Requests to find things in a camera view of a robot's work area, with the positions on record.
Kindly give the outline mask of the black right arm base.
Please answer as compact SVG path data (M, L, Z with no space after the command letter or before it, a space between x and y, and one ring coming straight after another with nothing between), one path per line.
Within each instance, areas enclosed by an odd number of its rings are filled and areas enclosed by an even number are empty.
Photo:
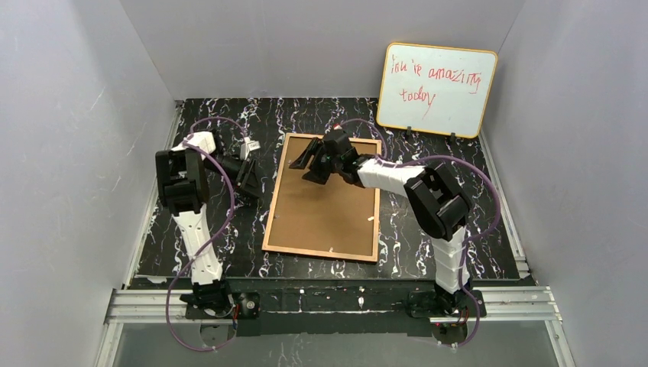
M462 290L448 294L442 288L439 292L411 291L404 301L404 306L407 314L413 318L450 317L452 320L458 320L460 313L465 317L466 310L468 317L485 317L488 313L483 294L477 290L470 290L469 293L472 297Z

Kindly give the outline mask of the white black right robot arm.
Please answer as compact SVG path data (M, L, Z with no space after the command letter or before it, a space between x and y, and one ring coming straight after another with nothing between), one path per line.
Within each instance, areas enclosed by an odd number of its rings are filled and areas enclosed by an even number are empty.
M326 184L330 175L338 174L348 184L406 198L420 228L432 239L436 285L448 294L468 290L465 239L472 202L444 164L406 166L361 154L348 134L336 129L313 138L290 168L303 170L303 179L316 184Z

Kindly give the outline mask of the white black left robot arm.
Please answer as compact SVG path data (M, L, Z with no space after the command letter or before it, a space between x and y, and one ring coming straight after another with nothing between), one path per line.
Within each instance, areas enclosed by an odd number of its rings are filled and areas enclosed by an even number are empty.
M213 132L194 132L176 147L155 154L157 188L162 207L178 228L190 261L193 284L206 286L223 280L223 265L212 245L207 223L209 184L207 170L225 178L227 187L258 199L262 196L258 163L252 152L260 143L243 137L237 155L225 153Z

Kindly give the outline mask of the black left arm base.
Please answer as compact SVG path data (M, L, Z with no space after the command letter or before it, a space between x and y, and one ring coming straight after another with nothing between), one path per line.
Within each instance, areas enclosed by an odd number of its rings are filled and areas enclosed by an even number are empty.
M189 320L256 319L261 305L259 293L233 292L228 281L195 283L192 292L181 294L180 300L186 304Z

